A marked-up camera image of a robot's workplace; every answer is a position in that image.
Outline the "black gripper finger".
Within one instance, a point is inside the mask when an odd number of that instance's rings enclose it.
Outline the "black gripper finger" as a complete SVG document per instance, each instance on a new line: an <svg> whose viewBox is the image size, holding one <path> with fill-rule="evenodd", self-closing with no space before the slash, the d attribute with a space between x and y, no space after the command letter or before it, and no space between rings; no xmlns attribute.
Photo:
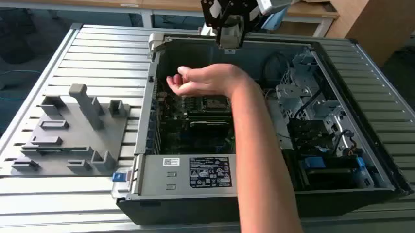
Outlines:
<svg viewBox="0 0 415 233"><path fill-rule="evenodd" d="M241 6L241 37L239 46L243 45L245 35L252 31L260 15L260 9L256 0L244 0Z"/></svg>
<svg viewBox="0 0 415 233"><path fill-rule="evenodd" d="M221 29L227 20L227 1L225 0L201 0L201 9L204 14L205 26L216 35L216 44L220 45Z"/></svg>

